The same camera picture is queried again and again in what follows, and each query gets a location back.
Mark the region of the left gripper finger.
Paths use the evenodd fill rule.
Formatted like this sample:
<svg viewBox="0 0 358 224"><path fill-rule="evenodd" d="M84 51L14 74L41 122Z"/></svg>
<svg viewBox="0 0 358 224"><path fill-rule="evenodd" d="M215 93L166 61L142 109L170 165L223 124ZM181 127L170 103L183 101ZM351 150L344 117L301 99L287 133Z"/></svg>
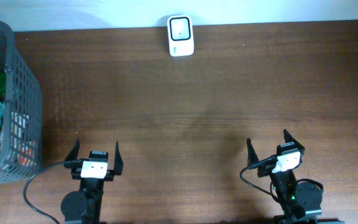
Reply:
<svg viewBox="0 0 358 224"><path fill-rule="evenodd" d="M80 149L80 140L77 139L73 149L69 152L69 154L65 158L65 162L76 161L78 157L78 151Z"/></svg>
<svg viewBox="0 0 358 224"><path fill-rule="evenodd" d="M116 142L115 155L114 155L114 175L122 175L124 163L119 151L119 143Z"/></svg>

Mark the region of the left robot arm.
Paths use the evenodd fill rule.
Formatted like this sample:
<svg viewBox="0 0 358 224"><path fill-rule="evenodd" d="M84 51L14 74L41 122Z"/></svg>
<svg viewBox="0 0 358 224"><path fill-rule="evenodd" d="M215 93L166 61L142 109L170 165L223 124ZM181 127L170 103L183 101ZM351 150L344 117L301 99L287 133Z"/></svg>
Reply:
<svg viewBox="0 0 358 224"><path fill-rule="evenodd" d="M115 145L113 168L108 168L109 154L104 151L91 151L89 157L78 158L80 141L66 156L63 166L71 170L71 178L80 181L77 191L68 193L62 200L60 209L65 223L101 223L101 204L104 183L112 182L122 174L124 163L119 152L119 143Z"/></svg>

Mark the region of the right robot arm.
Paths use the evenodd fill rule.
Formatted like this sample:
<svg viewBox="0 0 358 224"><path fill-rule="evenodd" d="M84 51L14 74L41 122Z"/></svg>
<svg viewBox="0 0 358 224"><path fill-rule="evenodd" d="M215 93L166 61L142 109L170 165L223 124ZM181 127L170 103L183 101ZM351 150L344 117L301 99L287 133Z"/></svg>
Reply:
<svg viewBox="0 0 358 224"><path fill-rule="evenodd" d="M274 223L318 223L322 213L323 185L311 179L297 179L293 170L302 164L305 147L286 129L285 142L277 146L276 153L266 159L257 157L251 139L247 139L247 167L240 171L240 178L249 186L268 194L277 202L283 213L273 218ZM245 180L243 173L257 169L259 178L269 176L271 183L266 191Z"/></svg>

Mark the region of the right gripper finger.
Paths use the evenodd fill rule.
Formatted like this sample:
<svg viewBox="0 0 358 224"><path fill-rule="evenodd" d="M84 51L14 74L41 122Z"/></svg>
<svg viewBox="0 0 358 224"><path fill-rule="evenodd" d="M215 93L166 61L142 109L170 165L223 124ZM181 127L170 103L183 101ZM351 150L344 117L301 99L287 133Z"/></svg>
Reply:
<svg viewBox="0 0 358 224"><path fill-rule="evenodd" d="M252 145L250 138L247 138L246 144L247 144L247 165L252 166L254 164L257 164L259 162L259 158L255 152L255 149Z"/></svg>
<svg viewBox="0 0 358 224"><path fill-rule="evenodd" d="M283 130L284 140L286 143L293 142L298 149L303 149L303 145L301 145L288 131L287 129Z"/></svg>

